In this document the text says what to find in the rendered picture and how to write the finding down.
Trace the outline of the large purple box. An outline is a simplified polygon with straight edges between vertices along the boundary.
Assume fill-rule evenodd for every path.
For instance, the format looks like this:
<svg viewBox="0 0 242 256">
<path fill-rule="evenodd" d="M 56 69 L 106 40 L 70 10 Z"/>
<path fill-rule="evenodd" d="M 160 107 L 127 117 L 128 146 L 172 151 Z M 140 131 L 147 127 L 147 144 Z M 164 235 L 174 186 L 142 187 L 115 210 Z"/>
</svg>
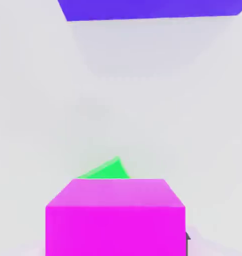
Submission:
<svg viewBox="0 0 242 256">
<path fill-rule="evenodd" d="M 67 21 L 235 16 L 242 0 L 57 0 Z"/>
</svg>

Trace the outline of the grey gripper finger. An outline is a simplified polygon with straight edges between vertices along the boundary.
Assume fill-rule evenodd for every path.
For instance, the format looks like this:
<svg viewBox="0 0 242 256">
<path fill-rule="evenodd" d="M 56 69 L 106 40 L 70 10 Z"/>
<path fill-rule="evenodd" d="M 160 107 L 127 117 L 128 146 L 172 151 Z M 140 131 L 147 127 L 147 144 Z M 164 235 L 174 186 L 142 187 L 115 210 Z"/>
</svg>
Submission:
<svg viewBox="0 0 242 256">
<path fill-rule="evenodd" d="M 221 245 L 202 237 L 192 226 L 186 228 L 190 237 L 188 241 L 188 256 L 231 256 L 231 252 Z"/>
</svg>

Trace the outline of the small magenta cube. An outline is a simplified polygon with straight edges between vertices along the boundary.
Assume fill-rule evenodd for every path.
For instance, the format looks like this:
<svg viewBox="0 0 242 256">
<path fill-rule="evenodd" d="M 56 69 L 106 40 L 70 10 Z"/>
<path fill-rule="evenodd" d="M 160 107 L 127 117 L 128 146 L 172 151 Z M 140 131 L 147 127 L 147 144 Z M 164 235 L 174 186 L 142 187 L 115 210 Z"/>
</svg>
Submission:
<svg viewBox="0 0 242 256">
<path fill-rule="evenodd" d="M 45 256 L 186 256 L 186 208 L 163 179 L 73 179 L 45 208 Z"/>
</svg>

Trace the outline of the small green cube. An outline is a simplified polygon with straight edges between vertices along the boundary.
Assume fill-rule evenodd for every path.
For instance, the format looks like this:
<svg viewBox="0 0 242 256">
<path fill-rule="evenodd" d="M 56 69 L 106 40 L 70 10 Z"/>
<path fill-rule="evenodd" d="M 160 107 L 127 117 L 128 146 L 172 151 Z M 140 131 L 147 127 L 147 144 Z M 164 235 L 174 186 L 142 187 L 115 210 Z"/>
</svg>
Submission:
<svg viewBox="0 0 242 256">
<path fill-rule="evenodd" d="M 77 177 L 78 179 L 129 179 L 121 159 L 116 156 L 100 166 Z"/>
</svg>

